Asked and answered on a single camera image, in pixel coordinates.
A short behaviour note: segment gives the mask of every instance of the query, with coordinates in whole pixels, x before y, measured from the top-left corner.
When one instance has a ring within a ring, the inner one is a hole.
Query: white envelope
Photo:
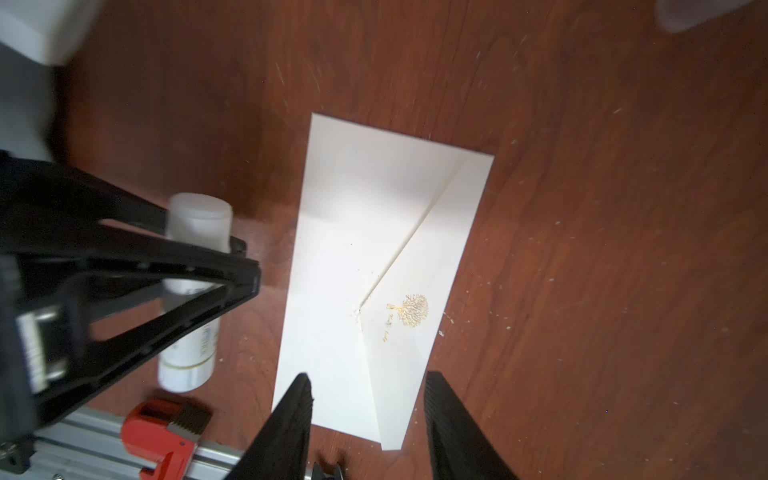
[[[492,161],[312,116],[273,408],[400,449]]]

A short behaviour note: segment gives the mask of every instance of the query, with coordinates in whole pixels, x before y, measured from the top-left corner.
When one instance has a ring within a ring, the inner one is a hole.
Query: envelope
[[[273,408],[401,448],[492,161],[312,116]]]

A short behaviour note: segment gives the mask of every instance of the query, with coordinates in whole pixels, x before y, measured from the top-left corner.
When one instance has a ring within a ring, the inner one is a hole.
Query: white plastic object
[[[0,41],[43,65],[63,65],[103,0],[0,0]]]
[[[670,33],[678,33],[743,7],[752,0],[657,0],[656,19]]]
[[[220,252],[230,252],[232,207],[201,194],[176,194],[170,199],[165,236]],[[165,279],[171,296],[191,296],[213,286],[196,280]],[[219,319],[188,334],[160,354],[157,381],[169,392],[183,393],[203,385],[214,373]]]

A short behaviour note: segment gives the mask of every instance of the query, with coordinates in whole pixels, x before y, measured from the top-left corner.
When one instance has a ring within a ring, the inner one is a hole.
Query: wooden table
[[[762,478],[768,2],[680,35],[652,4],[109,3],[63,77],[69,161],[223,198],[263,264],[191,394],[207,437],[243,449],[270,413],[320,112],[495,155],[429,368],[518,475]],[[155,376],[92,405],[124,415]],[[420,402],[401,452],[313,428],[310,460],[429,478]]]

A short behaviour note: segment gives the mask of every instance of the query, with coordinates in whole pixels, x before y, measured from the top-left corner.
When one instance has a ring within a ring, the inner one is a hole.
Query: white tube
[[[232,207],[218,198],[200,194],[176,194],[170,199],[165,236],[220,252],[230,252]],[[165,279],[165,309],[171,310],[212,283]],[[157,381],[169,392],[183,393],[203,385],[214,373],[219,319],[202,326],[160,354]]]

